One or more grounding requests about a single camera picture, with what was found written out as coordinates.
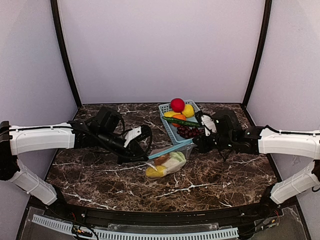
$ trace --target yellow fruit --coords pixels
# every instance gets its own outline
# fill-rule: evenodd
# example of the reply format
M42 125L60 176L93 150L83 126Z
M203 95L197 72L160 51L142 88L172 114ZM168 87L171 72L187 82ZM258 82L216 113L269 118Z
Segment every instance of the yellow fruit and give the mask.
M195 115L195 110L192 105L186 104L184 110L182 111L182 114L186 118L192 118Z
M153 167L148 167L145 171L145 175L149 178L160 178L165 175L165 170L167 169L165 166L158 165L155 166L156 170Z
M167 111L163 115L167 118L172 118L174 115L181 114L180 112L174 112L174 111Z

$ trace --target black frame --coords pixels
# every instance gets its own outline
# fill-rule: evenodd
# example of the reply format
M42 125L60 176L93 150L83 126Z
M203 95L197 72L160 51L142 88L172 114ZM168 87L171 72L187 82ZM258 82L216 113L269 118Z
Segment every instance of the black frame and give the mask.
M52 17L53 17L53 22L55 27L56 38L59 44L60 53L61 53L61 57L64 65L64 70L68 78L68 82L72 91L75 104L79 109L82 106L82 102L76 86L74 75L72 73L72 69L71 69L71 65L70 65L70 61L67 53L65 38L64 38L64 34L61 26L58 0L51 0L51 10L52 10Z
M247 107L247 105L249 103L251 93L254 89L261 57L262 57L262 54L264 51L266 37L267 37L267 31L268 31L268 26L269 26L269 19L270 19L270 14L271 14L271 5L272 5L272 0L265 0L259 42L258 42L258 46L257 46L256 53L255 53L255 58L254 58L254 62L253 62L253 67L252 67L249 83L246 88L244 99L242 102L242 104L244 105L245 108Z

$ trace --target white wall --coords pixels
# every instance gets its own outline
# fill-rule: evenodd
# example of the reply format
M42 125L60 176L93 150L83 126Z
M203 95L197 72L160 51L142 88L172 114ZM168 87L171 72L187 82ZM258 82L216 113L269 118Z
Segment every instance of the white wall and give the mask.
M82 102L242 102L264 2L59 1Z
M311 131L320 126L320 1L273 1L269 29L248 110L257 125ZM283 179L310 158L274 155ZM311 237L320 236L320 194L298 196Z
M69 120L76 112L59 52L49 0L0 1L0 122L34 126ZM19 158L44 177L54 150ZM29 197L0 181L0 239L14 240Z

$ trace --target brown marble surface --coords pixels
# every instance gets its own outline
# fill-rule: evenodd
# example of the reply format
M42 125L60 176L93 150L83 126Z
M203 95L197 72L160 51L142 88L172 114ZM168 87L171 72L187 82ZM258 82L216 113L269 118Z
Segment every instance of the brown marble surface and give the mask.
M101 106L122 113L127 128L149 125L153 132L152 149L171 145L158 104L84 105L75 119L86 120ZM239 104L201 103L198 106L210 115L223 108L232 109L243 128L249 125ZM70 204L135 212L212 210L257 203L264 189L277 181L264 155L232 152L223 162L217 150L199 154L194 148L179 172L148 180L145 163L117 165L113 154L94 150L59 150L53 162L47 181L58 186Z

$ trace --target clear plastic bag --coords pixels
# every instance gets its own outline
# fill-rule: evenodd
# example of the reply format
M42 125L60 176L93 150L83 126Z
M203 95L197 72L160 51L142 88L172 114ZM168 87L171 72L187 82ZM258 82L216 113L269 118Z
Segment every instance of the clear plastic bag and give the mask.
M195 146L193 143L179 145L153 150L150 156L154 158L147 162L149 167L145 170L146 177L158 179L178 172L186 164Z

